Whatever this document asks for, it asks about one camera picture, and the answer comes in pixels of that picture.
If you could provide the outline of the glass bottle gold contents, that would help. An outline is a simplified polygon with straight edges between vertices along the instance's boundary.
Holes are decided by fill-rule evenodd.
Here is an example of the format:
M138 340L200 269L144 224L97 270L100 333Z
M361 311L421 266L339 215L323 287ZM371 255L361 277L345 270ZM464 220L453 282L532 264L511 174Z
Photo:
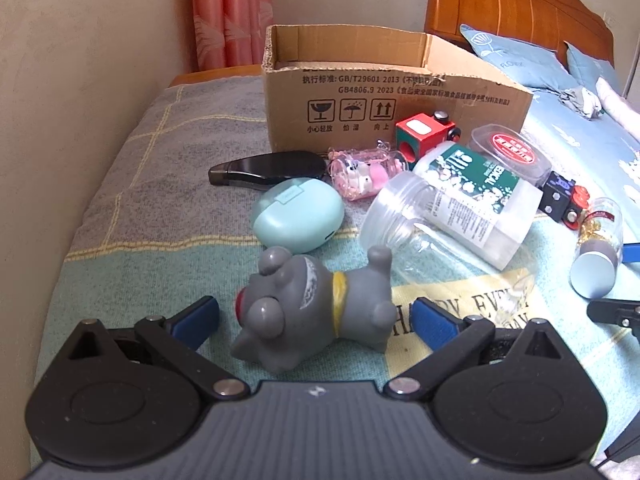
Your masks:
M615 200L596 198L579 223L570 284L579 296L602 298L614 287L622 260L623 215Z

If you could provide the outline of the grey cartoon dog toy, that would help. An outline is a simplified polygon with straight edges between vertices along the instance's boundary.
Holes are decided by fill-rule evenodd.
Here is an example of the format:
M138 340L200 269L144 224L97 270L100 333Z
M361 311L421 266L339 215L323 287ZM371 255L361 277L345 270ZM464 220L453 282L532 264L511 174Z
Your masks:
M258 271L235 299L240 332L230 353L271 374L289 372L337 339L385 352L396 323L390 248L368 249L368 262L331 271L318 258L265 249Z

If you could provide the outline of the clear plastic jar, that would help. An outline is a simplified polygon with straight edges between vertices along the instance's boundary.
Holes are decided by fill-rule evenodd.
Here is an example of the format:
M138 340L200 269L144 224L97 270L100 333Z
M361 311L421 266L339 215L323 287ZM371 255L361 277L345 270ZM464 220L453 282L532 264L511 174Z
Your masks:
M390 248L392 274L407 283L447 283L487 275L518 296L533 286L535 258L524 242L504 270L495 269L427 220L422 203L426 189L426 182L410 171L389 180L360 226L362 248Z

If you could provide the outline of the light blue bed sheet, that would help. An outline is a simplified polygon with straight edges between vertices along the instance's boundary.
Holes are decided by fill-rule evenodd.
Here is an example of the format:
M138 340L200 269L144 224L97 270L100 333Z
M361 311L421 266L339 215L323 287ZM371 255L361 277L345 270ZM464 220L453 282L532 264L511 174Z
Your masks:
M623 213L624 241L639 239L639 142L607 114L587 119L544 89L534 89L522 133L552 169L608 196Z

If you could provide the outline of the grey green plaid blanket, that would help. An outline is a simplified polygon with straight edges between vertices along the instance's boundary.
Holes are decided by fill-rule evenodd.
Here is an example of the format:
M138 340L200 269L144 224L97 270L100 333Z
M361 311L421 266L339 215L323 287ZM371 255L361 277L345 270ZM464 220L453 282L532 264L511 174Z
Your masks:
M482 276L407 283L390 271L386 351L337 339L289 372L235 359L235 299L267 249L250 215L268 190L213 186L210 167L277 153L262 82L163 92L122 146L72 241L49 308L25 413L38 479L634 479L639 341L593 323L570 284L578 230L539 209L523 295ZM331 271L368 262L360 226L375 196L343 198L343 224L304 254ZM212 401L154 359L134 324L203 296L219 326L198 353L250 395ZM428 398L383 388L432 350L409 321L424 297L496 326L476 365Z

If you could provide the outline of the white green medical bottle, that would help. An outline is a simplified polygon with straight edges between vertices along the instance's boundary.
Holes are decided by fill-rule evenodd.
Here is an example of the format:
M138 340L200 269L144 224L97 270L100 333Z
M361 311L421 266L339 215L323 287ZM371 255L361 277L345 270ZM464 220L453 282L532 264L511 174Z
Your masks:
M541 190L498 162L450 141L420 158L413 173L427 184L422 200L427 220L504 270L533 223Z

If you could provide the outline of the clear box red label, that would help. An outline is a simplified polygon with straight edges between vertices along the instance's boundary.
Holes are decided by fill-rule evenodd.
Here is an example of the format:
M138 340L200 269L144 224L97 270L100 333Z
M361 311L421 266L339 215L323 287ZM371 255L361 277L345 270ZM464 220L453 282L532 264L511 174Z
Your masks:
M537 188L550 176L552 166L547 156L521 133L503 125L489 124L473 129L469 148Z

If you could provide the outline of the grey white crumpled cloth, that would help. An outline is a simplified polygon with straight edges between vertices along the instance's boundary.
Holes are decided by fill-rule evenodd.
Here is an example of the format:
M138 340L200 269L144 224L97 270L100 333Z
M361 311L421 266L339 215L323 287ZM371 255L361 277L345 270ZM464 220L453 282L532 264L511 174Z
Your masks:
M598 118L602 113L602 104L598 96L583 86L562 90L559 99L565 106L588 120Z

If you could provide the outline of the mint green earbud case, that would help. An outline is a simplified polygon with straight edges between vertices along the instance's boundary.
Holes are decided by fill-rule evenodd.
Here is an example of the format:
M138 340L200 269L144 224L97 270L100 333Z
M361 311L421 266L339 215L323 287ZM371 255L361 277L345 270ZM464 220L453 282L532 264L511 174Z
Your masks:
M250 225L267 248L304 254L327 242L343 224L345 206L331 185L318 179L285 180L254 203Z

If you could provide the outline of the black oval device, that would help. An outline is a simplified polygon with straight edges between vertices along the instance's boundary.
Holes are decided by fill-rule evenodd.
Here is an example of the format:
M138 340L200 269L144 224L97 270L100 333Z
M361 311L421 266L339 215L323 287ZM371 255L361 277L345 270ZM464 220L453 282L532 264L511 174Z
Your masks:
M213 186L239 186L253 190L268 190L290 179L322 179L326 161L307 151L288 151L253 155L222 162L208 170Z

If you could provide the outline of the pink clear toy pouch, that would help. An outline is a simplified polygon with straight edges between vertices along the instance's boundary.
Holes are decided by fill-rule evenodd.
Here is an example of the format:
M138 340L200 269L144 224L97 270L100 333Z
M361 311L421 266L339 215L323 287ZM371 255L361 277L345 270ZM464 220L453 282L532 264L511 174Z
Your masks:
M375 196L391 178L408 169L405 157L382 141L366 150L331 150L328 162L333 187L350 202Z

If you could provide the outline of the blue patterned pillow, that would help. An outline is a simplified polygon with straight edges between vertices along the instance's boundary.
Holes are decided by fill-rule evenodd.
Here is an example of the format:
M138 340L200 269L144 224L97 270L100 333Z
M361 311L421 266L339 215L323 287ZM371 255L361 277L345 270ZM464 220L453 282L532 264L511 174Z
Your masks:
M523 40L483 32L467 24L460 25L460 32L479 58L522 86L556 92L579 86L554 51Z

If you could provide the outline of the red wooden toy train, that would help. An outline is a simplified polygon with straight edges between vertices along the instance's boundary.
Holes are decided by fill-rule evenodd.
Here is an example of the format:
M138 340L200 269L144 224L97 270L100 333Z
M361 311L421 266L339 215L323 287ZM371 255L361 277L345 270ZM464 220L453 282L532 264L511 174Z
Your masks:
M419 113L398 122L395 127L397 151L404 156L409 169L428 151L445 141L458 142L461 130L447 112Z

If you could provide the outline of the wooden bed headboard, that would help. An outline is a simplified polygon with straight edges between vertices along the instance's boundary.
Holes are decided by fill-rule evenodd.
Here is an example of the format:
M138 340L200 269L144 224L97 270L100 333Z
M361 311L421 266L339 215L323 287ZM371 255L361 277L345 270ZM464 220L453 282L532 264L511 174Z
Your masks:
M459 47L470 44L460 26L545 47L566 62L572 44L599 60L614 61L614 37L580 0L428 0L424 29Z

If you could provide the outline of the brown cardboard box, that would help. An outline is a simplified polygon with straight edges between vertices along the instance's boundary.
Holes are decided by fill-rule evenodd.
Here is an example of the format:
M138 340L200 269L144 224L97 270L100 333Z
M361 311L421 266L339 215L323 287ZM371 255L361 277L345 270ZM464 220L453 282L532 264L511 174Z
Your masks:
M426 32L366 25L272 25L262 59L273 151L325 153L394 142L398 122L447 113L469 134L521 129L532 94L497 67Z

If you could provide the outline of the pink patterned curtain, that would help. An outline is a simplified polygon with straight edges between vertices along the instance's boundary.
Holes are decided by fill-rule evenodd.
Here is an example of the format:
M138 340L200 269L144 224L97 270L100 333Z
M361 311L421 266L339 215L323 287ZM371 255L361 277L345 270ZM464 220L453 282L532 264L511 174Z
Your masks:
M259 64L272 0L192 0L198 68Z

